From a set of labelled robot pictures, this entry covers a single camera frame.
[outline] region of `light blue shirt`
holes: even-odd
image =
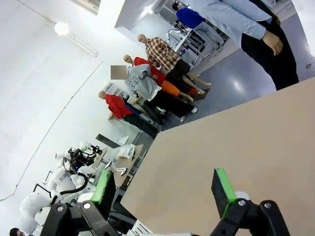
[[[271,9],[267,0],[262,0]],[[241,46],[242,33],[262,39],[266,28],[258,21],[271,23],[272,17],[248,0],[183,0],[193,10],[222,30]]]

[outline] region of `screw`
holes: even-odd
[[[89,209],[89,208],[91,207],[91,204],[89,204],[89,203],[84,203],[83,207],[84,207],[85,209]]]
[[[266,208],[270,208],[271,207],[271,204],[270,203],[265,203],[264,205]]]
[[[244,200],[240,200],[238,202],[238,205],[240,205],[241,207],[244,206],[246,204],[246,202]]]

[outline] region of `mannequin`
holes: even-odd
[[[132,66],[137,66],[141,64],[148,64],[151,69],[152,78],[156,81],[157,85],[162,87],[162,90],[167,92],[168,94],[171,94],[175,97],[183,96],[188,98],[191,102],[193,102],[193,98],[183,92],[180,92],[178,88],[176,88],[170,81],[174,80],[171,74],[164,75],[162,72],[160,72],[158,69],[156,69],[150,62],[147,60],[144,60],[142,58],[135,58],[133,60],[131,56],[125,55],[124,61],[131,64]]]
[[[187,84],[195,88],[199,93],[204,94],[205,91],[198,88],[189,78],[200,82],[205,86],[211,86],[212,83],[202,81],[195,73],[190,71],[190,65],[181,60],[174,50],[161,38],[155,37],[148,39],[145,35],[140,34],[138,41],[146,45],[146,54],[148,61],[153,66],[164,67],[169,73],[175,77],[182,78]]]
[[[140,130],[155,139],[158,134],[158,129],[144,121],[139,116],[140,111],[135,107],[126,104],[122,97],[106,94],[106,92],[103,90],[98,93],[98,97],[106,101],[108,104],[108,109],[117,119],[123,119],[124,121],[138,127]]]
[[[296,61],[267,0],[183,0],[226,33],[272,78],[276,90],[299,82]]]
[[[126,66],[112,65],[111,79],[124,80],[132,93],[142,96],[152,107],[159,107],[173,113],[181,118],[181,122],[184,122],[189,113],[196,114],[198,111],[198,108],[193,105],[163,91],[151,78],[151,69],[148,64],[128,67],[127,70]]]

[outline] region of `black pants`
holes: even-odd
[[[190,72],[190,65],[184,62],[182,59],[180,59],[175,64],[174,68],[171,69],[169,74],[175,77],[183,77],[184,75],[187,75],[189,72]]]
[[[125,115],[124,120],[128,123],[138,127],[143,132],[150,135],[153,139],[156,138],[158,129],[153,127],[152,125],[148,124],[146,121],[144,121],[142,118],[140,118],[137,115],[131,114],[131,115]]]
[[[271,76],[277,90],[298,83],[295,58],[283,30],[276,23],[275,19],[272,20],[271,24],[265,21],[258,23],[279,37],[283,43],[281,53],[274,56],[273,50],[267,44],[247,34],[242,35],[243,51],[260,64]]]
[[[177,117],[183,117],[193,110],[193,105],[183,102],[162,90],[157,92],[156,96],[148,103],[150,106],[156,106],[171,112]]]
[[[192,86],[187,84],[183,77],[176,77],[172,73],[166,75],[166,80],[179,89],[180,92],[188,93],[192,89]]]

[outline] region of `mannequin hand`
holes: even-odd
[[[158,64],[157,62],[152,62],[152,65],[156,68],[160,67],[160,64]]]
[[[273,33],[270,33],[267,30],[262,40],[274,51],[275,56],[279,55],[280,52],[282,51],[282,48],[284,47],[279,37],[277,37]]]

